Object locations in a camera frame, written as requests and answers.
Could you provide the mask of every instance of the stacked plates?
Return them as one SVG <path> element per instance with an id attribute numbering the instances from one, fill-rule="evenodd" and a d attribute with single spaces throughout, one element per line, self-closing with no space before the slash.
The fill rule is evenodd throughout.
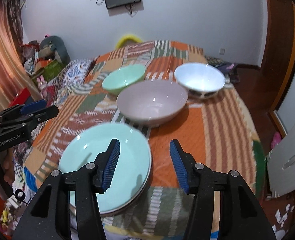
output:
<path id="1" fill-rule="evenodd" d="M 111 140 L 120 141 L 121 153 L 111 187 L 97 194 L 101 215 L 113 214 L 132 202 L 144 189 L 152 165 L 149 144 L 144 135 L 125 124 L 106 123 L 87 129 L 74 138 L 63 153 L 59 170 L 77 171 L 105 152 Z M 70 205 L 75 213 L 75 192 L 70 192 Z"/>

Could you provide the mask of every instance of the pink bowl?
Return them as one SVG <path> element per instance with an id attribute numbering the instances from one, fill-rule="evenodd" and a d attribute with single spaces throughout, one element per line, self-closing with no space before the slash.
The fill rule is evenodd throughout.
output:
<path id="1" fill-rule="evenodd" d="M 187 91 L 172 81 L 147 80 L 124 89 L 117 97 L 120 112 L 131 121 L 159 126 L 185 106 Z"/>

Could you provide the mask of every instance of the mint green bowl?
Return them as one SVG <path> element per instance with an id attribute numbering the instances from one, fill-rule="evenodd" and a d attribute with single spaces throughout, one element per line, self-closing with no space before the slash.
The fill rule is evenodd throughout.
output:
<path id="1" fill-rule="evenodd" d="M 124 88 L 144 80 L 144 74 L 145 66 L 141 64 L 121 67 L 103 80 L 102 87 L 109 93 L 118 96 Z"/>

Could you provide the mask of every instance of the wooden door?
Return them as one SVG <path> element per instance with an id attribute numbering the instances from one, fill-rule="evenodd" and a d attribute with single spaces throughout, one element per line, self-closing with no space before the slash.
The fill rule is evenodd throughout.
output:
<path id="1" fill-rule="evenodd" d="M 295 5 L 292 0 L 267 0 L 268 29 L 260 72 L 269 99 L 266 107 L 278 107 L 295 71 Z"/>

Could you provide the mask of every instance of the patchwork bedspread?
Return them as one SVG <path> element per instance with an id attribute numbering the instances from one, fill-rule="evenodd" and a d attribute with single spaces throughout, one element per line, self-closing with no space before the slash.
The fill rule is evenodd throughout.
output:
<path id="1" fill-rule="evenodd" d="M 151 41 L 129 45 L 98 58 L 88 75 L 76 81 L 73 71 L 87 74 L 90 61 L 70 63 L 50 85 L 52 103 L 59 107 L 55 119 L 34 131 L 23 165 L 27 184 L 40 187 L 73 138 L 94 125 L 120 122 L 140 130 L 148 139 L 153 168 L 150 184 L 142 195 L 121 213 L 102 218 L 105 229 L 136 238 L 181 237 L 192 206 L 192 195 L 179 189 L 169 155 L 169 142 L 176 138 L 197 162 L 215 171 L 238 170 L 257 195 L 264 177 L 264 156 L 249 112 L 233 86 L 206 101 L 189 99 L 186 107 L 170 122 L 158 128 L 136 125 L 117 108 L 116 98 L 102 88 L 104 78 L 130 64 L 146 66 L 146 79 L 173 80 L 176 67 L 186 62 L 206 63 L 203 50 L 174 41 Z M 17 149 L 17 158 L 24 147 Z M 219 194 L 215 195 L 212 232 L 218 230 Z"/>

